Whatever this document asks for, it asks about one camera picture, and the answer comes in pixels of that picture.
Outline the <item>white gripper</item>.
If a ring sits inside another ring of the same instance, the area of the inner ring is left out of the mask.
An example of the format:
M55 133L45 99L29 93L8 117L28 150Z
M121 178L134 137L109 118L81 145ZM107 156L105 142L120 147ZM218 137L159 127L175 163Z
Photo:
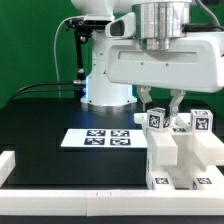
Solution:
M173 125L186 91L213 93L224 87L224 32L188 33L172 39L168 50L141 50L137 40L112 40L105 71L111 82L142 85L137 94L144 110L152 102L150 87L172 89Z

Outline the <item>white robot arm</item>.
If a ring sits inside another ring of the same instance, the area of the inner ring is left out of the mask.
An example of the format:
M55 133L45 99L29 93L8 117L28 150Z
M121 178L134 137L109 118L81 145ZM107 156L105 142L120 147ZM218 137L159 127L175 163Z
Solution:
M82 100L98 109L122 108L135 101L137 87L148 109L152 87L169 89L168 112L178 113L187 91L224 88L224 32L190 22L198 0L71 0L78 20L93 34L93 68Z

